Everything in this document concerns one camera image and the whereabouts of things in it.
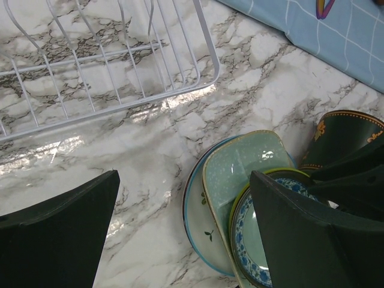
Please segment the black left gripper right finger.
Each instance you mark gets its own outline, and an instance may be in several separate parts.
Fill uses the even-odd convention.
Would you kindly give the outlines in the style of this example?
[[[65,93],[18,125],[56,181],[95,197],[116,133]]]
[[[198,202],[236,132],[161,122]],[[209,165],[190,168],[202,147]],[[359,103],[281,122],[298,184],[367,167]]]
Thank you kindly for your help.
[[[383,223],[338,211],[253,171],[273,287],[383,287]]]

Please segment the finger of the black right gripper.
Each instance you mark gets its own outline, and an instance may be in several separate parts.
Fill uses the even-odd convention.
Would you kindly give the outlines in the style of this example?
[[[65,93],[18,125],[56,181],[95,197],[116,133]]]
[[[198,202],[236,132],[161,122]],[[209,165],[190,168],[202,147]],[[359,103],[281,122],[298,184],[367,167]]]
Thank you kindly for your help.
[[[369,143],[311,174],[309,192],[338,204],[343,211],[383,220],[383,143]]]

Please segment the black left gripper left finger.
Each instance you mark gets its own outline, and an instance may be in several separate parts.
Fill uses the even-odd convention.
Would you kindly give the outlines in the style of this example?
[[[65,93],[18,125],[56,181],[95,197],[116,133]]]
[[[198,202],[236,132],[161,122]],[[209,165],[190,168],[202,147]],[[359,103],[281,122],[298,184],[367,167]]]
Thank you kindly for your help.
[[[1,287],[92,287],[119,184],[110,170],[1,216]]]

